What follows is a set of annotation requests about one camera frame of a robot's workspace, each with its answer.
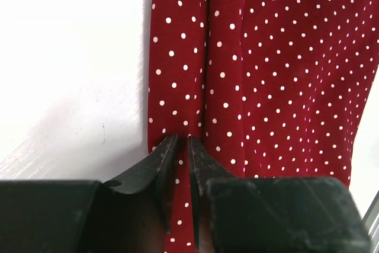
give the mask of garment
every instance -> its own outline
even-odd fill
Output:
[[[379,62],[379,0],[152,0],[151,151],[202,137],[239,177],[350,182]],[[194,252],[185,149],[166,251]]]

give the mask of white surface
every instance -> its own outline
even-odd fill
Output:
[[[106,180],[144,157],[150,2],[0,0],[0,178]],[[379,190],[378,80],[354,145],[362,214]]]

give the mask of metal tool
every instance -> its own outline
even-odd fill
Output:
[[[370,239],[337,179],[234,177],[190,137],[195,246],[202,253],[368,253]]]
[[[163,253],[177,152],[172,134],[105,183],[0,182],[0,253]],[[201,253],[372,252],[352,197],[338,180],[237,178],[192,136],[188,157]]]
[[[363,222],[371,238],[372,247],[370,253],[379,253],[379,192],[368,208]]]
[[[0,182],[0,252],[163,253],[170,231],[176,151],[173,134],[105,183]]]

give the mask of dress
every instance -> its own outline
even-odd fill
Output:
[[[184,139],[239,177],[350,182],[379,0],[152,0],[149,151],[182,139],[166,252],[194,252]]]

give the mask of polka dot fabric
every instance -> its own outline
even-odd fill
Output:
[[[203,138],[239,177],[350,182],[379,62],[379,0],[153,0],[149,150]],[[186,151],[167,253],[194,252]]]

